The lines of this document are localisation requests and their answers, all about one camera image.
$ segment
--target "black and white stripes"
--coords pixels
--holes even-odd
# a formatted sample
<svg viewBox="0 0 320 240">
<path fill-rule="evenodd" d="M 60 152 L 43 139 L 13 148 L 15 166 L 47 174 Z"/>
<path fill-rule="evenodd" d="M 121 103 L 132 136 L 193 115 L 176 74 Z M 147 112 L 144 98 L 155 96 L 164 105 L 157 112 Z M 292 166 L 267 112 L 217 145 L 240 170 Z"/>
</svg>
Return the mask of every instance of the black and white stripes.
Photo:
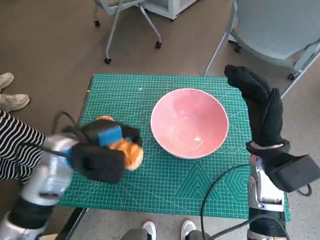
<svg viewBox="0 0 320 240">
<path fill-rule="evenodd" d="M 22 143 L 43 144 L 47 137 L 0 110 L 0 179 L 27 182 L 41 157 L 41 150 Z"/>
</svg>

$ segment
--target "pink bowl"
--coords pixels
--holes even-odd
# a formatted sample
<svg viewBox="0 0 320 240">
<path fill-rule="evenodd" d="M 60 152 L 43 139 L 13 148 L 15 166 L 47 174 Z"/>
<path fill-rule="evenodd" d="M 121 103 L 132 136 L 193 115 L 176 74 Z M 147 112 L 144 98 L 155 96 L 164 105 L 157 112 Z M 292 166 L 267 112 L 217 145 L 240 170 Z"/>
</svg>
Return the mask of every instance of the pink bowl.
<svg viewBox="0 0 320 240">
<path fill-rule="evenodd" d="M 164 95 L 151 114 L 154 138 L 168 153 L 198 159 L 226 140 L 229 121 L 224 107 L 210 94 L 183 88 Z"/>
</svg>

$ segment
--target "white bowl rim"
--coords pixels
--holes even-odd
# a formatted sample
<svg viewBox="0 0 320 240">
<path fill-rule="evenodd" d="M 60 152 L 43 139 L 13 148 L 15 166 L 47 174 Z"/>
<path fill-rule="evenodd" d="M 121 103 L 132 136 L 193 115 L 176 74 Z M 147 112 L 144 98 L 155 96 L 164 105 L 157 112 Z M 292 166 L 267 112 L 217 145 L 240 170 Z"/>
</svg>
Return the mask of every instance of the white bowl rim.
<svg viewBox="0 0 320 240">
<path fill-rule="evenodd" d="M 221 141 L 221 143 L 219 144 L 219 146 L 217 146 L 214 150 L 212 150 L 212 151 L 210 151 L 210 152 L 207 152 L 207 153 L 204 153 L 203 155 L 200 155 L 200 156 L 198 156 L 198 157 L 190 157 L 190 156 L 185 156 L 185 155 L 176 155 L 176 154 L 173 153 L 172 151 L 166 149 L 166 148 L 159 142 L 159 140 L 157 139 L 157 137 L 155 136 L 155 134 L 154 134 L 154 129 L 153 129 L 153 124 L 152 124 L 152 123 L 153 123 L 153 115 L 154 115 L 154 113 L 155 113 L 155 109 L 156 109 L 157 105 L 159 104 L 159 102 L 160 102 L 163 98 L 165 98 L 167 95 L 169 95 L 169 94 L 171 94 L 171 93 L 178 92 L 178 91 L 185 91 L 185 90 L 193 90 L 193 91 L 201 92 L 201 93 L 203 93 L 203 94 L 205 94 L 205 95 L 207 95 L 207 96 L 210 96 L 211 98 L 213 98 L 213 99 L 221 106 L 221 108 L 222 108 L 222 110 L 223 110 L 223 112 L 224 112 L 224 115 L 225 115 L 225 117 L 226 117 L 226 132 L 225 132 L 225 136 L 224 136 L 223 140 Z M 226 141 L 226 138 L 227 138 L 227 136 L 228 136 L 228 133 L 229 133 L 229 118 L 228 118 L 228 115 L 227 115 L 227 112 L 226 112 L 224 106 L 223 106 L 214 96 L 212 96 L 211 94 L 209 94 L 209 93 L 207 93 L 207 92 L 205 92 L 205 91 L 203 91 L 203 90 L 197 89 L 197 88 L 187 88 L 187 87 L 186 87 L 186 88 L 178 88 L 178 89 L 175 89 L 175 90 L 173 90 L 173 91 L 170 91 L 170 92 L 166 93 L 165 95 L 163 95 L 163 96 L 156 102 L 156 104 L 155 104 L 154 107 L 153 107 L 152 113 L 151 113 L 150 126 L 151 126 L 151 132 L 152 132 L 153 137 L 155 138 L 156 142 L 157 142 L 165 151 L 167 151 L 169 154 L 171 154 L 171 155 L 173 155 L 173 156 L 175 156 L 175 157 L 177 157 L 177 158 L 193 160 L 193 159 L 200 159 L 200 158 L 206 157 L 206 156 L 214 153 L 215 151 L 217 151 L 217 150 L 222 146 L 222 144 L 224 144 L 224 142 Z"/>
</svg>

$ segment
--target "bread roll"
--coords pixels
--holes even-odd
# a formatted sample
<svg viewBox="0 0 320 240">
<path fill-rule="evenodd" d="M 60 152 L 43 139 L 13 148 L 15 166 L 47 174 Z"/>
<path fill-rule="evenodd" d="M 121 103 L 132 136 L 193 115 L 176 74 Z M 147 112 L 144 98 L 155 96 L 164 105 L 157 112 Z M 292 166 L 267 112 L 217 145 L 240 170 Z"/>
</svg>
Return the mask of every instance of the bread roll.
<svg viewBox="0 0 320 240">
<path fill-rule="evenodd" d="M 110 116 L 100 116 L 97 119 L 114 119 Z M 122 138 L 120 141 L 114 142 L 108 146 L 110 149 L 122 151 L 125 155 L 124 165 L 125 168 L 134 171 L 136 170 L 142 163 L 144 158 L 144 150 L 139 145 L 129 142 L 126 139 Z"/>
</svg>

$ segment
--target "cutting mat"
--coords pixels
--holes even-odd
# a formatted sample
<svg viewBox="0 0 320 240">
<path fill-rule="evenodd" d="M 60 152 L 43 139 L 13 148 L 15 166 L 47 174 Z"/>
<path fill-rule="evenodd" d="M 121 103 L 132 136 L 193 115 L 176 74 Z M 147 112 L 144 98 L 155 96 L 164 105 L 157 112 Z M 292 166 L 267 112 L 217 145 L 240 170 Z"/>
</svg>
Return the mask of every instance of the cutting mat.
<svg viewBox="0 0 320 240">
<path fill-rule="evenodd" d="M 150 117 L 157 101 L 179 88 L 196 88 L 216 97 L 229 117 L 226 141 L 215 153 L 185 160 L 165 152 L 153 138 Z M 119 184 L 85 179 L 75 173 L 60 201 L 62 206 L 113 209 L 165 214 L 199 215 L 203 198 L 213 180 L 232 166 L 248 163 L 245 143 L 251 140 L 247 107 L 241 93 L 224 77 L 95 74 L 87 92 L 80 124 L 99 116 L 140 129 L 144 160 L 127 171 Z M 249 168 L 227 174 L 212 191 L 206 216 L 247 218 Z M 287 220 L 290 219 L 288 205 Z"/>
</svg>

